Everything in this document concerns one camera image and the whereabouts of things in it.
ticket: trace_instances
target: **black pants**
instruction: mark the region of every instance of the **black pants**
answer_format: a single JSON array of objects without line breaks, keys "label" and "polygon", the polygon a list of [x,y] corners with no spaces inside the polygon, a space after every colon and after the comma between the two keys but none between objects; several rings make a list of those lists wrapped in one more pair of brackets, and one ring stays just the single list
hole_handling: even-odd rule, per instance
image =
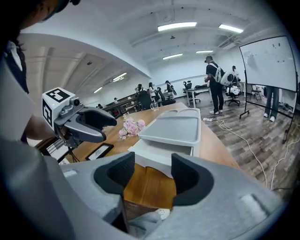
[{"label": "black pants", "polygon": [[211,84],[210,85],[210,92],[212,101],[214,103],[214,112],[218,112],[219,110],[223,110],[224,105],[224,98],[223,98],[223,91],[222,91],[222,85],[219,83]]}]

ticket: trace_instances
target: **white cable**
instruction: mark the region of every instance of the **white cable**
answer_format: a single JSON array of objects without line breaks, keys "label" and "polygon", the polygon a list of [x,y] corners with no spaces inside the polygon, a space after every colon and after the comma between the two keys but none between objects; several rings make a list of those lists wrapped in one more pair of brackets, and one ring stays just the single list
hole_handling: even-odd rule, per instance
[{"label": "white cable", "polygon": [[223,120],[218,120],[218,121],[217,121],[217,124],[219,125],[219,127],[220,127],[222,130],[227,130],[228,132],[231,132],[231,133],[235,134],[236,136],[238,136],[238,137],[240,137],[241,139],[243,139],[243,140],[246,141],[246,143],[248,144],[249,149],[250,149],[250,151],[252,152],[253,156],[256,158],[256,160],[258,161],[258,163],[259,163],[260,166],[262,167],[262,172],[263,172],[264,178],[265,178],[265,186],[266,186],[266,188],[267,188],[267,175],[266,175],[266,173],[265,173],[265,171],[264,171],[264,169],[263,169],[263,165],[262,165],[262,163],[257,159],[257,157],[256,157],[256,155],[254,154],[254,152],[251,150],[250,144],[248,143],[248,141],[247,141],[245,138],[243,138],[243,137],[237,135],[235,132],[231,131],[232,128],[228,127],[228,126],[225,124],[225,122],[224,122]]},{"label": "white cable", "polygon": [[287,145],[287,148],[286,148],[286,152],[285,152],[285,157],[283,157],[282,159],[278,160],[278,162],[276,163],[276,165],[275,165],[275,167],[274,167],[274,171],[273,171],[272,181],[271,181],[271,187],[270,187],[271,190],[273,189],[273,181],[274,181],[275,170],[276,170],[277,165],[279,164],[280,161],[282,161],[282,160],[284,160],[284,159],[286,158],[287,152],[288,152],[288,150],[289,150],[289,146],[291,146],[292,144],[299,143],[299,142],[300,142],[300,138],[299,138],[298,141],[296,141],[296,142],[291,142],[290,144],[288,144],[288,145]]}]

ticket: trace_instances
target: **whiteboard stand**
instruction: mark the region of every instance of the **whiteboard stand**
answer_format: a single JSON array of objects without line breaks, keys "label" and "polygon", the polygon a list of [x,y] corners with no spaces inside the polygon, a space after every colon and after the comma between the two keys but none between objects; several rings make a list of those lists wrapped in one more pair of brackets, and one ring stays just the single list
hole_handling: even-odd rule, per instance
[{"label": "whiteboard stand", "polygon": [[[272,38],[282,38],[282,37],[286,37],[286,36],[271,37],[271,38],[259,40],[259,41],[256,41],[256,42],[262,42],[262,41],[264,41],[264,40],[269,40],[269,39],[272,39]],[[291,45],[290,45],[290,43],[289,43],[287,37],[286,37],[286,40],[287,40],[287,42],[288,42],[288,44],[289,44],[290,51],[292,52],[292,48],[291,48]],[[241,55],[242,55],[243,62],[244,62],[244,66],[245,66],[246,102],[245,102],[245,111],[244,111],[242,114],[240,114],[240,119],[241,119],[241,117],[242,117],[244,114],[246,114],[246,113],[247,113],[247,115],[250,114],[250,111],[247,110],[247,103],[250,103],[250,104],[254,104],[254,105],[257,105],[257,106],[261,106],[261,107],[267,108],[267,107],[264,106],[264,105],[261,105],[261,104],[258,104],[258,103],[253,103],[253,102],[247,101],[247,84],[248,84],[248,83],[249,83],[249,84],[254,84],[254,83],[253,83],[253,82],[248,82],[248,80],[247,80],[246,64],[245,64],[244,56],[243,56],[243,53],[242,53],[242,50],[241,50],[241,47],[244,47],[244,46],[240,46],[240,53],[241,53]],[[292,58],[293,58],[293,62],[294,62],[294,69],[295,69],[295,76],[296,76],[296,91],[295,91],[295,92],[297,92],[297,91],[298,91],[298,73],[297,73],[297,71],[296,71],[295,58],[294,58],[293,52],[292,52]],[[268,84],[262,84],[262,83],[257,83],[257,84],[266,85],[266,86],[271,86],[271,85],[268,85]],[[277,112],[280,113],[281,115],[284,115],[284,116],[286,116],[286,117],[292,119],[289,128],[285,130],[285,137],[284,137],[284,139],[282,140],[282,144],[285,144],[285,143],[286,143],[286,140],[287,140],[289,131],[290,131],[290,129],[291,129],[291,126],[292,126],[292,123],[293,123],[293,119],[294,119],[294,115],[295,115],[295,107],[296,107],[296,105],[294,106],[294,112],[293,112],[293,115],[292,115],[292,116],[289,116],[289,115],[285,114],[284,112],[277,111]]]}]

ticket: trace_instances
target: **whiteboard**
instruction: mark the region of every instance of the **whiteboard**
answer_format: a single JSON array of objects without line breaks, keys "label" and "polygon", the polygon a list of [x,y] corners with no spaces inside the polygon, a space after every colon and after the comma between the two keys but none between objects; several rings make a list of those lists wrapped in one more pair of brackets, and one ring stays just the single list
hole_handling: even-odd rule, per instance
[{"label": "whiteboard", "polygon": [[250,43],[240,51],[247,83],[297,90],[294,57],[286,36]]}]

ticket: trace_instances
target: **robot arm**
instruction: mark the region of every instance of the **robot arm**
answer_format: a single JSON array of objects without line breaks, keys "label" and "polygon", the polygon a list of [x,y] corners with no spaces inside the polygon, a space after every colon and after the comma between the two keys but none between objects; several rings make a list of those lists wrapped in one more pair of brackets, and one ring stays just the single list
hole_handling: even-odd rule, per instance
[{"label": "robot arm", "polygon": [[116,119],[104,110],[85,107],[75,94],[61,88],[43,94],[42,108],[43,117],[55,135],[72,148],[81,142],[105,141],[103,127],[117,125]]}]

